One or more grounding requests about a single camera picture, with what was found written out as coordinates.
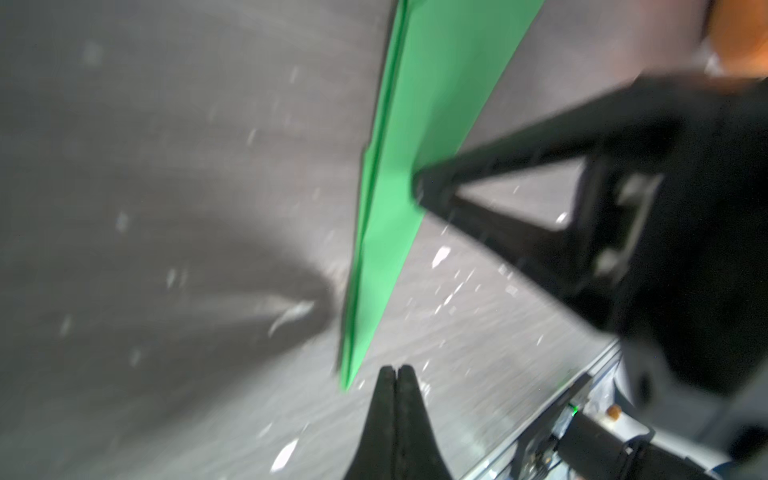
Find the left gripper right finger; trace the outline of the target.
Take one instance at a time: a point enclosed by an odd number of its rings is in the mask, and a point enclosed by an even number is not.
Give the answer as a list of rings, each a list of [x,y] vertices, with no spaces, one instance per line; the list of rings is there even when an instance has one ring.
[[[395,384],[394,479],[446,479],[443,460],[414,368],[398,369]]]

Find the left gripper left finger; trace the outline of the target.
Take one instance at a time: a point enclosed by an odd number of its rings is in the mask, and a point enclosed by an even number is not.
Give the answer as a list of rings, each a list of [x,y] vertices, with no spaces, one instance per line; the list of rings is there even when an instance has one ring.
[[[374,387],[361,438],[345,480],[389,480],[396,452],[396,372],[382,367]]]

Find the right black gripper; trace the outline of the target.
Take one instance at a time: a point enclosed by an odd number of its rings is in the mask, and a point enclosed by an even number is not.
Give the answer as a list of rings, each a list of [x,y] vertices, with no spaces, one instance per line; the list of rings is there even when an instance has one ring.
[[[552,230],[461,186],[583,157]],[[767,358],[767,83],[651,78],[416,171],[416,203],[721,396]]]

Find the green square paper sheet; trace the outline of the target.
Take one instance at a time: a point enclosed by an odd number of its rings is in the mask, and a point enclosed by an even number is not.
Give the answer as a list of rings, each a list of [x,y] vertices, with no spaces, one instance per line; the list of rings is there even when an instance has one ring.
[[[539,1],[398,1],[370,140],[342,317],[348,390],[385,313],[424,211],[420,168],[456,154],[542,7]]]

